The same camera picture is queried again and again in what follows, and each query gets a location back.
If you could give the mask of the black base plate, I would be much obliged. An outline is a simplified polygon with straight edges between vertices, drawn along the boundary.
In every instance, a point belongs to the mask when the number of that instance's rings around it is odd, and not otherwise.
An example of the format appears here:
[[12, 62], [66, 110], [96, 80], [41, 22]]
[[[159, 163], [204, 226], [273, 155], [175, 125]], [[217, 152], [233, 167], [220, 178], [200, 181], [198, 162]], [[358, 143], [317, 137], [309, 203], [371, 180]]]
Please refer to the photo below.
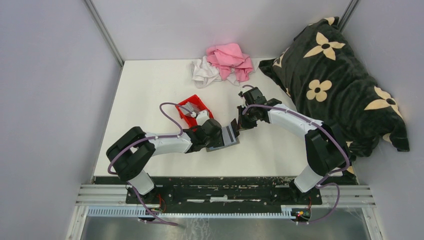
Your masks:
[[166, 214], [280, 213], [281, 206], [321, 205], [321, 193], [314, 188], [297, 193], [293, 177], [159, 177], [155, 188], [141, 199], [159, 205]]

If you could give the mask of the pink cloth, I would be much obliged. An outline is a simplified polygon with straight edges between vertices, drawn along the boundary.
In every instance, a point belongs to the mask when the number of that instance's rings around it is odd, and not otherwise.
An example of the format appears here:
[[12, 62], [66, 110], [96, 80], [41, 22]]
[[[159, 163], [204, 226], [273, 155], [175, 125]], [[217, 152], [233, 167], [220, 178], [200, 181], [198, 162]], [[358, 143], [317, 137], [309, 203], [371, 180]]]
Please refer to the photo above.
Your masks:
[[254, 70], [251, 57], [242, 52], [237, 43], [215, 45], [206, 49], [206, 60], [218, 68], [222, 80], [227, 80], [234, 73], [235, 80], [247, 82], [249, 74]]

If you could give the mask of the aluminium rail frame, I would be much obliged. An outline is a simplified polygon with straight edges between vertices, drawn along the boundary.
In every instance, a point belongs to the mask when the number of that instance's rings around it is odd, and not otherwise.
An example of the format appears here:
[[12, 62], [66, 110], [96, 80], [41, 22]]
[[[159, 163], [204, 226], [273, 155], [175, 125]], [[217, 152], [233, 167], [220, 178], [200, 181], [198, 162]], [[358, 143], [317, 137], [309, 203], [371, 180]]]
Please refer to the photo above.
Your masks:
[[[126, 185], [83, 184], [67, 240], [380, 240], [375, 201], [365, 185], [329, 186], [318, 204], [277, 204], [263, 198], [205, 196], [183, 199], [174, 193], [162, 204], [128, 203]], [[311, 210], [311, 220], [297, 216]]]

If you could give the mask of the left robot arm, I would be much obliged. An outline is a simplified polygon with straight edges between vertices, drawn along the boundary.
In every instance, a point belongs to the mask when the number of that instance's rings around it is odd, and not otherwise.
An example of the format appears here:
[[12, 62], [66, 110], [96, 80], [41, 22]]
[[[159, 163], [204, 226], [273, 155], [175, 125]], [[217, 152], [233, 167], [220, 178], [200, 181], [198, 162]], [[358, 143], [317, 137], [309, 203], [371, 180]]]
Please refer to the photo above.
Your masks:
[[155, 183], [144, 170], [150, 158], [171, 153], [188, 154], [223, 145], [223, 128], [215, 119], [179, 133], [155, 134], [135, 126], [106, 151], [110, 161], [107, 171], [131, 185], [138, 197], [149, 204], [158, 195]]

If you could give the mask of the red plastic bin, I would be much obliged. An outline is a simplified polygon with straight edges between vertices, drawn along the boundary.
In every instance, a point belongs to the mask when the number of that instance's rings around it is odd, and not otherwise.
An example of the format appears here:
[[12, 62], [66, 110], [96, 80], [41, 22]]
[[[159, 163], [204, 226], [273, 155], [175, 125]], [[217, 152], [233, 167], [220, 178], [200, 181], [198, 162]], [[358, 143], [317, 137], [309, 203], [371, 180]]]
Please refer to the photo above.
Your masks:
[[214, 118], [212, 112], [196, 94], [178, 103], [175, 108], [177, 109], [180, 118], [187, 123], [189, 128], [197, 126], [198, 119], [200, 124], [203, 124], [207, 117], [209, 119]]

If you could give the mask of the grey card holder wallet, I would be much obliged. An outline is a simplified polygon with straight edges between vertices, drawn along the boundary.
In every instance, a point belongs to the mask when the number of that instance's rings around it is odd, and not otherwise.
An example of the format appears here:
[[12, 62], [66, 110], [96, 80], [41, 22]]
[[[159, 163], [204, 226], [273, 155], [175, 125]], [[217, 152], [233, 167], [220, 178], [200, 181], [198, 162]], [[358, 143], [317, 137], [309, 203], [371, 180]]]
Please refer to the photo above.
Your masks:
[[216, 146], [212, 146], [212, 147], [208, 147], [206, 149], [207, 152], [212, 152], [212, 151], [217, 151], [217, 150], [221, 150], [230, 146], [234, 146], [240, 143], [240, 141], [238, 140], [238, 137], [235, 135], [233, 128], [228, 125], [226, 127], [222, 127], [221, 128], [222, 133], [222, 141], [221, 143], [219, 143]]

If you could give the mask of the stack of cards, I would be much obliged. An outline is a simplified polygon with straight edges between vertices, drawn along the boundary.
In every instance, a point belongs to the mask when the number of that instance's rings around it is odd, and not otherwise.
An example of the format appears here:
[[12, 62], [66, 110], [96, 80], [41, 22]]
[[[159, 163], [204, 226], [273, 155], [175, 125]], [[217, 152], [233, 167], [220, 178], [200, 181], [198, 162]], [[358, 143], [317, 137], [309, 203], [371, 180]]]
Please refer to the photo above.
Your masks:
[[186, 102], [184, 105], [181, 105], [180, 109], [185, 116], [193, 118], [195, 118], [198, 112], [201, 111], [199, 107], [192, 102]]

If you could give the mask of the white cloth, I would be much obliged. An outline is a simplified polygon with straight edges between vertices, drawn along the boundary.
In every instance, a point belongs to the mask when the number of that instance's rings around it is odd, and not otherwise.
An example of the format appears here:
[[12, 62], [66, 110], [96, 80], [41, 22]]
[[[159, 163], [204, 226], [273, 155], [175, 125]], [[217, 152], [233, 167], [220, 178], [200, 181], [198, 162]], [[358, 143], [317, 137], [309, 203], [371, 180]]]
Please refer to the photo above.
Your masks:
[[198, 89], [203, 89], [214, 82], [229, 82], [234, 86], [240, 86], [233, 70], [226, 79], [223, 79], [220, 70], [207, 61], [206, 55], [202, 59], [193, 60], [190, 64], [190, 71], [191, 80]]

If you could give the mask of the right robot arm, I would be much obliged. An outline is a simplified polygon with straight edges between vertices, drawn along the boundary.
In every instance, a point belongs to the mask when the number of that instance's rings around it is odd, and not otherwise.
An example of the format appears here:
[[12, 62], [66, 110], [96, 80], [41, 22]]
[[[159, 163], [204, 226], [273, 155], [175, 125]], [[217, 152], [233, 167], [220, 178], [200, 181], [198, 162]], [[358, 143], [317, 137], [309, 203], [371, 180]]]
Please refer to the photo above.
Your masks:
[[311, 189], [350, 166], [349, 150], [336, 123], [305, 116], [278, 99], [266, 99], [258, 87], [243, 86], [238, 95], [243, 101], [238, 106], [240, 129], [252, 129], [258, 121], [263, 121], [305, 141], [307, 166], [292, 181], [288, 191], [293, 203], [302, 204], [309, 198]]

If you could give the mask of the black floral pillow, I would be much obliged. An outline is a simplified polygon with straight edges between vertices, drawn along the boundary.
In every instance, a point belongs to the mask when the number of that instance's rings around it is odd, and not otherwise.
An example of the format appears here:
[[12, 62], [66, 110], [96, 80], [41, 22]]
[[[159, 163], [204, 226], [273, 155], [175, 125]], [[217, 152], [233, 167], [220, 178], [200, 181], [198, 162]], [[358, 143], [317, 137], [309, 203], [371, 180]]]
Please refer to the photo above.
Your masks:
[[280, 56], [262, 60], [259, 69], [299, 113], [337, 123], [352, 157], [369, 157], [380, 140], [409, 152], [396, 100], [356, 58], [338, 22], [334, 16], [307, 25]]

